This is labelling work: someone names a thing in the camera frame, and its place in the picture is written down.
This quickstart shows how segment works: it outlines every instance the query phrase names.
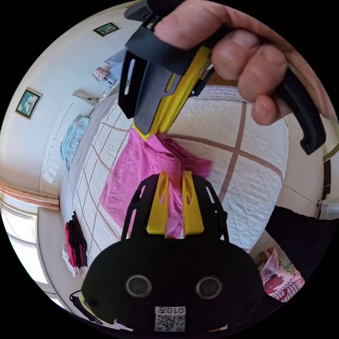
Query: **white quilt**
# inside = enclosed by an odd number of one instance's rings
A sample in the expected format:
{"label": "white quilt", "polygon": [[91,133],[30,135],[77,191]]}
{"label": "white quilt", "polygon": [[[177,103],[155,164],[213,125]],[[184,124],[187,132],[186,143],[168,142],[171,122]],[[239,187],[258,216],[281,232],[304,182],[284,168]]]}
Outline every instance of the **white quilt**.
{"label": "white quilt", "polygon": [[[228,213],[230,241],[244,249],[253,247],[268,222],[288,155],[286,122],[261,127],[250,112],[245,102],[192,98],[169,131],[189,152],[212,160],[209,181]],[[88,242],[89,263],[121,235],[99,196],[131,124],[115,103],[100,123],[77,184],[74,206]]]}

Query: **pink towel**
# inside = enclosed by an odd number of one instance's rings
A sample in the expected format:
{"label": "pink towel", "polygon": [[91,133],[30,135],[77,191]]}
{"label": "pink towel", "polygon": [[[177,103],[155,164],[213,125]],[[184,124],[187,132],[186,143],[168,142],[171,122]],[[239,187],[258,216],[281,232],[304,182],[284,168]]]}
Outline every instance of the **pink towel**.
{"label": "pink towel", "polygon": [[209,176],[211,161],[200,159],[166,136],[154,135],[145,142],[130,129],[127,145],[113,168],[101,193],[100,203],[122,228],[127,208],[140,182],[165,171],[169,177],[168,235],[178,237],[183,227],[182,174],[191,171],[203,178]]}

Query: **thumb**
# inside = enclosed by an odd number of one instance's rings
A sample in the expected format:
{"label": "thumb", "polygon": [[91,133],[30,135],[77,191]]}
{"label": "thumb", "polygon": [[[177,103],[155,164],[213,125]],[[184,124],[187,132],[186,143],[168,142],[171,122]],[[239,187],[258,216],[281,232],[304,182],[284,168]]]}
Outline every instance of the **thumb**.
{"label": "thumb", "polygon": [[186,0],[155,26],[154,34],[172,46],[189,49],[206,40],[229,20],[224,5]]}

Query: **window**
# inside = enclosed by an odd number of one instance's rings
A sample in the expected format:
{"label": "window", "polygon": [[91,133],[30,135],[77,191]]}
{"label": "window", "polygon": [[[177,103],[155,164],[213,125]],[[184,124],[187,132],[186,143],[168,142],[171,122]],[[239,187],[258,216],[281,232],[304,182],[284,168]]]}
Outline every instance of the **window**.
{"label": "window", "polygon": [[37,214],[23,212],[2,201],[0,214],[9,240],[23,267],[53,302],[65,308],[49,283],[40,258],[36,236]]}

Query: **hand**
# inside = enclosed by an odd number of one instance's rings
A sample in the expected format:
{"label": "hand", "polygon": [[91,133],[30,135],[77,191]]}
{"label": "hand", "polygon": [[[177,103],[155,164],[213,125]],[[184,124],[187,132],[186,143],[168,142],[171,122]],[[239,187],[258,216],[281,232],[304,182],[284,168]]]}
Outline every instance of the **hand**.
{"label": "hand", "polygon": [[[262,22],[230,7],[206,0],[186,0],[155,26],[155,35],[172,46],[189,49],[222,24],[235,30],[213,49],[212,62],[223,79],[237,81],[240,95],[253,102],[252,117],[270,125],[291,113],[270,95],[282,81],[289,62],[324,117],[335,120],[334,108],[320,80],[300,54]],[[274,45],[260,45],[262,36]]]}

